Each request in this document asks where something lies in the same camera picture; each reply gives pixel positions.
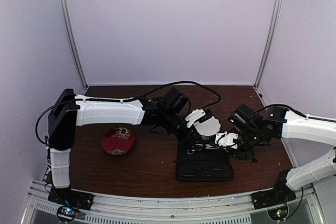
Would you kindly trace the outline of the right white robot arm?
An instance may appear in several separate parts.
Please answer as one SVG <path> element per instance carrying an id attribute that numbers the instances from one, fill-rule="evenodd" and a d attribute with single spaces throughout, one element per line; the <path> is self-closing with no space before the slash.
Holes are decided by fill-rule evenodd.
<path id="1" fill-rule="evenodd" d="M 234 130 L 216 135 L 215 144 L 220 147 L 247 151 L 273 138 L 301 139 L 332 146 L 323 156 L 281 172 L 269 192 L 272 203 L 279 204 L 290 191 L 335 175 L 335 119 L 304 114 L 285 104 L 271 104 L 258 111 L 240 104 L 228 121 Z"/>

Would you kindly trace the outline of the silver thinning scissors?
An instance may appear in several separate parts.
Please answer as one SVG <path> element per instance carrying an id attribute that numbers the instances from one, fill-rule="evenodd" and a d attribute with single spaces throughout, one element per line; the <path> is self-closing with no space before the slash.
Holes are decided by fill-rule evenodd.
<path id="1" fill-rule="evenodd" d="M 189 150 L 187 150 L 187 154 L 188 155 L 192 155 L 194 153 L 205 151 L 205 150 L 206 150 L 205 148 L 189 149 Z"/>

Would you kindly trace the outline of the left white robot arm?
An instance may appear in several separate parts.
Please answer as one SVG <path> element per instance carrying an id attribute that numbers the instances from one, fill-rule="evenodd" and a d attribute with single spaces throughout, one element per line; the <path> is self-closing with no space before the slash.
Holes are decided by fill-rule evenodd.
<path id="1" fill-rule="evenodd" d="M 64 90 L 57 102 L 47 108 L 48 136 L 44 142 L 49 149 L 54 194 L 64 205 L 76 197 L 70 190 L 70 152 L 75 141 L 76 127 L 90 124 L 130 124 L 159 126 L 176 136 L 182 146 L 192 146 L 201 137 L 217 134 L 219 120 L 211 110 L 195 109 L 188 115 L 180 112 L 189 98 L 172 88 L 164 96 L 111 99 L 87 97 Z"/>

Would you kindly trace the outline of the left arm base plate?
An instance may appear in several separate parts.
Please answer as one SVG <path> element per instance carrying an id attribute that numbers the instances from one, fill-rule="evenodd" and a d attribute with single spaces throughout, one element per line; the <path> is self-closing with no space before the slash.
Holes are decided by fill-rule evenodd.
<path id="1" fill-rule="evenodd" d="M 51 202 L 83 210 L 91 209 L 93 199 L 93 194 L 75 191 L 69 188 L 53 189 L 48 196 L 48 200 Z"/>

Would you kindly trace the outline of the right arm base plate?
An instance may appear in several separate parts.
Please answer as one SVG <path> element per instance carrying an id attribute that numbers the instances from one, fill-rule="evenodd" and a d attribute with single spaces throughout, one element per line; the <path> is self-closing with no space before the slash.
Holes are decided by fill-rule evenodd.
<path id="1" fill-rule="evenodd" d="M 255 209 L 268 208 L 275 205 L 281 205 L 296 199 L 294 191 L 285 190 L 265 190 L 251 194 L 252 203 Z"/>

